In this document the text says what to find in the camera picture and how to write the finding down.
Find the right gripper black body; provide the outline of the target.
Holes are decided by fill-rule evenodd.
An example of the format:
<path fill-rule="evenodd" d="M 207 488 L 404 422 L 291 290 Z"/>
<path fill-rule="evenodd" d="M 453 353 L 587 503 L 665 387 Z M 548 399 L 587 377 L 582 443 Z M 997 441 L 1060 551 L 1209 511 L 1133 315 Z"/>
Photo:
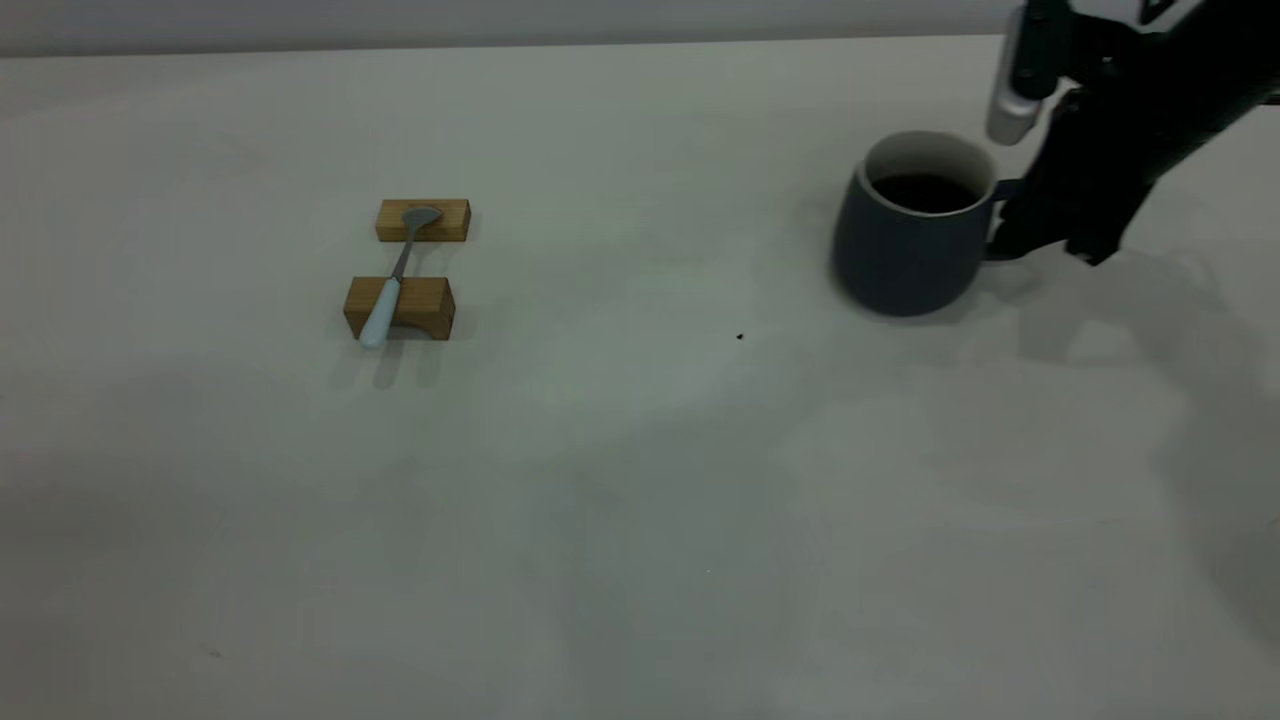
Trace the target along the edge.
<path fill-rule="evenodd" d="M 1079 217 L 1135 211 L 1155 183 L 1242 115 L 1242 64 L 1224 51 L 1112 55 L 1055 108 L 1030 199 Z"/>

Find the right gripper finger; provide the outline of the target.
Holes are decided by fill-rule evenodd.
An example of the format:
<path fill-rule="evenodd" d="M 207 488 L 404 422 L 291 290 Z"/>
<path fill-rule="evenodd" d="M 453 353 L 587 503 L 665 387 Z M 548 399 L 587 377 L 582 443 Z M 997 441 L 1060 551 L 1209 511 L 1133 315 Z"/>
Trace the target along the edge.
<path fill-rule="evenodd" d="M 1068 254 L 1089 266 L 1107 261 L 1120 247 L 1132 222 L 1128 202 L 1102 202 L 1083 209 L 1068 237 Z"/>
<path fill-rule="evenodd" d="M 1080 195 L 1050 184 L 1002 184 L 1004 205 L 989 241 L 991 261 L 1011 261 L 1068 241 L 1079 229 Z"/>

